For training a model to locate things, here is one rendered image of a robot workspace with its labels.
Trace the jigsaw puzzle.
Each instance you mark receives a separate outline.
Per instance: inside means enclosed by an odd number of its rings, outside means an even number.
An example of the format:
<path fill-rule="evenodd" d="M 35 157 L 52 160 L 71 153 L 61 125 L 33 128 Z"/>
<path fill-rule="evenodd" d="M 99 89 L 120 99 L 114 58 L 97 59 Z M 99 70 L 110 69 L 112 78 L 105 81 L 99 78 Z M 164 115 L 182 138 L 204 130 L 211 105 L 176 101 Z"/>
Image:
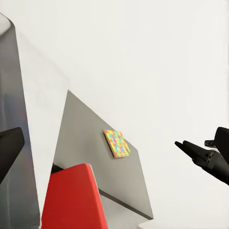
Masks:
<path fill-rule="evenodd" d="M 121 132 L 103 130 L 115 157 L 125 157 L 130 149 Z"/>

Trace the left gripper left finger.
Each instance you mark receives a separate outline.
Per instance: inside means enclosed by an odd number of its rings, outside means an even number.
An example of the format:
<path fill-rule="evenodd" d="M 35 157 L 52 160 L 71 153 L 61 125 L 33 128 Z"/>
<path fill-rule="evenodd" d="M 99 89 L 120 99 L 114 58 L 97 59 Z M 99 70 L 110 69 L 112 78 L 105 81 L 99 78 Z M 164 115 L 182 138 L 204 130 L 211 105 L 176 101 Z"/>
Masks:
<path fill-rule="evenodd" d="M 21 127 L 0 132 L 0 184 L 25 145 Z"/>

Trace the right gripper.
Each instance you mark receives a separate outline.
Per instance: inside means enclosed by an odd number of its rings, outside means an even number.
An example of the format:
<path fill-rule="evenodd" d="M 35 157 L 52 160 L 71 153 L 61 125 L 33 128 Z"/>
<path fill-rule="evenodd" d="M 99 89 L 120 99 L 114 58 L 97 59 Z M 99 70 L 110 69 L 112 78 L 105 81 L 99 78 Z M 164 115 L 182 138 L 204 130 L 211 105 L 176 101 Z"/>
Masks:
<path fill-rule="evenodd" d="M 216 149 L 207 150 L 187 140 L 183 143 L 176 141 L 175 145 L 191 157 L 194 164 L 218 180 L 222 182 L 229 180 L 229 165 Z"/>

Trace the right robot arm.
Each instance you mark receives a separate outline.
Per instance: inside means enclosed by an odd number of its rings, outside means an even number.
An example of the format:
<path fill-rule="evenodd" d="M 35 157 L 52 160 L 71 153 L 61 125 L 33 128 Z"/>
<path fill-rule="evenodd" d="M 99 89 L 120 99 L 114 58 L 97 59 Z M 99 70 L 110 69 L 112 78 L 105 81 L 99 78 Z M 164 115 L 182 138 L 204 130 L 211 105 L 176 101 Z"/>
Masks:
<path fill-rule="evenodd" d="M 206 140 L 204 145 L 213 150 L 204 149 L 194 143 L 184 140 L 183 143 L 175 142 L 183 152 L 192 158 L 194 164 L 229 185 L 229 165 L 216 150 L 214 140 Z"/>

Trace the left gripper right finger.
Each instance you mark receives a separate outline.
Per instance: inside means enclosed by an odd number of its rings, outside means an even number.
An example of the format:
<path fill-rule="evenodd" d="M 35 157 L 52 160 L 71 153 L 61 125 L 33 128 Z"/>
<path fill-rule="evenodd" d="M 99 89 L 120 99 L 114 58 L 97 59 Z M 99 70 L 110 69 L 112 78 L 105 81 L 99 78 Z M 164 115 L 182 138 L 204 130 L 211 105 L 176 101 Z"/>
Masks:
<path fill-rule="evenodd" d="M 216 150 L 221 154 L 229 165 L 229 129 L 224 127 L 218 127 L 215 138 L 214 145 Z"/>

